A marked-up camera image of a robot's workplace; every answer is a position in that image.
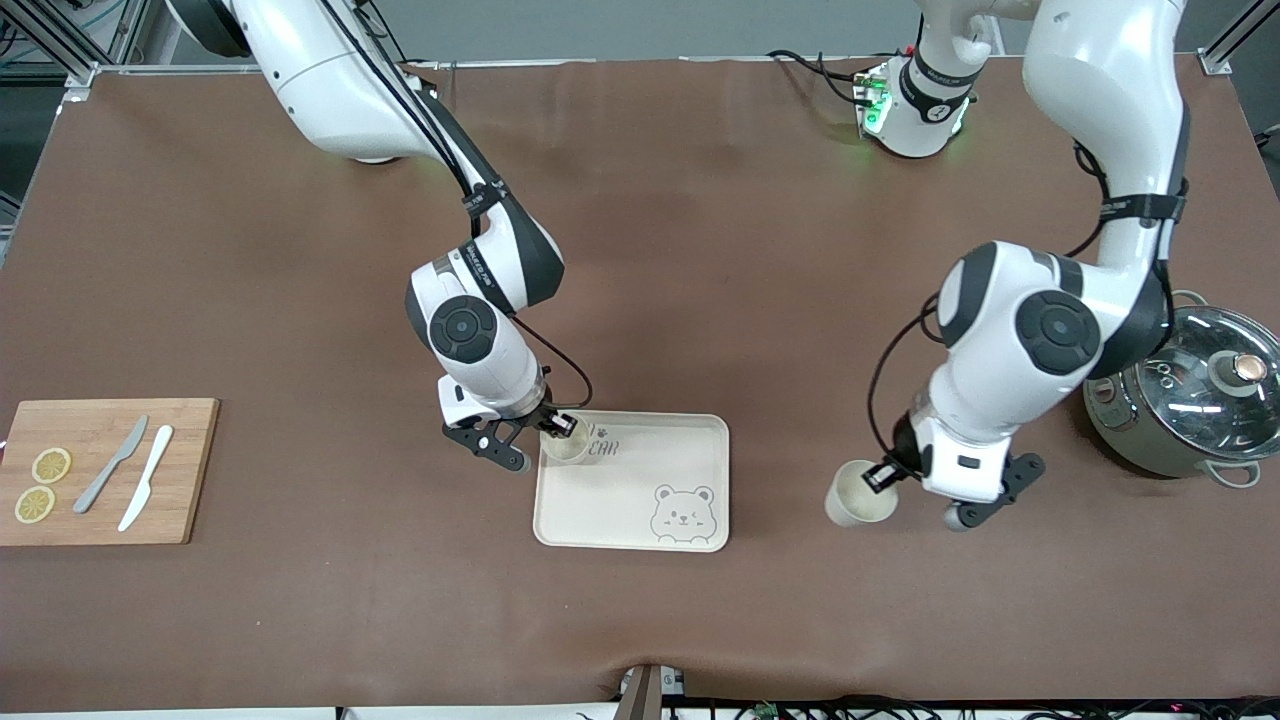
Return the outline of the aluminium frame post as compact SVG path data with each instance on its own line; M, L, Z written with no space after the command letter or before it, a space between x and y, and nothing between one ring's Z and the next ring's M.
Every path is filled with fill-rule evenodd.
M79 101L104 73L253 73L230 8L232 0L0 0L0 88L64 88Z
M1277 13L1280 0L1248 0L1204 47L1197 49L1202 70L1207 76L1231 74L1231 58Z

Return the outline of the cream paper cup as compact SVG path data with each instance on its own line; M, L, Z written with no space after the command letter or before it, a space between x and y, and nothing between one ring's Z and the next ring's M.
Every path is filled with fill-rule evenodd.
M893 515L899 506L897 489L874 491L863 478L874 466L868 460L852 460L835 473L824 501L832 523L852 528L879 523Z
M548 432L540 433L541 454L554 462L577 464L586 456L593 442L593 427L579 424L568 436L556 436Z

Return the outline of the metal table edge bracket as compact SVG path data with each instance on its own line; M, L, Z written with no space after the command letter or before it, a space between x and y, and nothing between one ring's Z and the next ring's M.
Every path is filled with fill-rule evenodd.
M678 703L686 697L681 669L646 664L631 667L620 683L620 698L612 720L684 720Z

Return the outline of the white plastic knife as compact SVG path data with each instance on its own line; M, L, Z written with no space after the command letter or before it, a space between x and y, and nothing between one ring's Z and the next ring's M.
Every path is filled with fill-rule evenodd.
M123 514L120 521L116 525L118 532L120 533L127 532L138 519L141 512L145 510L152 495L154 475L172 442L174 433L175 428L172 425L159 427L154 442L151 443L142 474L140 475L140 480L137 483L137 487L134 488L134 493L131 498L131 502L125 512Z

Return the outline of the glass pot lid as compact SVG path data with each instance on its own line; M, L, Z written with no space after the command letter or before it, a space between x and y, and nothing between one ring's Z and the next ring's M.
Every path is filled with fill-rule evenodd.
M1280 337L1231 310L1176 307L1167 342L1137 370L1155 416L1226 461L1280 454Z

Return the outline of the cream tray with bear print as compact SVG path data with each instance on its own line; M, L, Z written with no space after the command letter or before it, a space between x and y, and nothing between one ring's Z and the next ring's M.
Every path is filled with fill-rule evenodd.
M730 541L730 427L690 413L577 410L577 464L540 450L532 533L547 546L713 553Z

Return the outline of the grey-green electric cooking pot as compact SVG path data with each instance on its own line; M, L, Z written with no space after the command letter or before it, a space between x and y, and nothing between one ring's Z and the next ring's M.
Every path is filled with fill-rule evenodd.
M1178 290L1172 296L1175 310L1185 305L1213 306L1189 290ZM1143 361L1083 384L1085 410L1101 439L1130 464L1155 475L1178 479L1203 475L1229 489L1257 486L1262 461L1280 454L1226 461L1192 448L1157 420L1146 402L1137 378Z

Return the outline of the grey plastic knife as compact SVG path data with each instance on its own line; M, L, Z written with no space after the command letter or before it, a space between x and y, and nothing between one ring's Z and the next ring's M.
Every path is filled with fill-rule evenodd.
M79 498L74 502L72 510L77 515L87 514L92 506L96 503L99 496L101 495L105 486L109 483L113 473L127 460L141 445L145 432L148 427L148 415L141 415L136 421L131 433L122 442L116 452L109 459L102 470L96 475L93 482L81 493Z

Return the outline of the brown table mat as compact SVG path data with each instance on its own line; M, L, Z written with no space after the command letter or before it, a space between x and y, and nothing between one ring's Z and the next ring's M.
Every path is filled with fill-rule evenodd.
M101 76L0 269L0 430L26 400L221 411L189 543L0 550L0 712L591 702L637 664L745 700L1280 694L1276 468L1152 482L1065 404L1015 439L1044 475L979 529L913 483L887 521L826 516L835 470L877 454L876 360L950 265L1094 223L1015 60L925 161L778 63L438 82L562 249L524 318L595 406L727 421L727 546L547 547L535 475L442 436L404 313L467 234L435 163L321 152L256 73Z

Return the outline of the wooden cutting board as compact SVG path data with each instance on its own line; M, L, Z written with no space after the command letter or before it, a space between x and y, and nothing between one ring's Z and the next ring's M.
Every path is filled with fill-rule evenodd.
M219 402L215 398L31 400L19 404L0 462L0 548L109 544L182 544L188 541L209 460ZM133 429L141 415L148 427L141 445L111 475L92 509L72 507ZM154 475L152 495L124 533L125 512L159 427L175 433ZM73 457L67 477L47 484L58 496L42 521L24 525L14 516L19 495L38 483L32 461L46 448Z

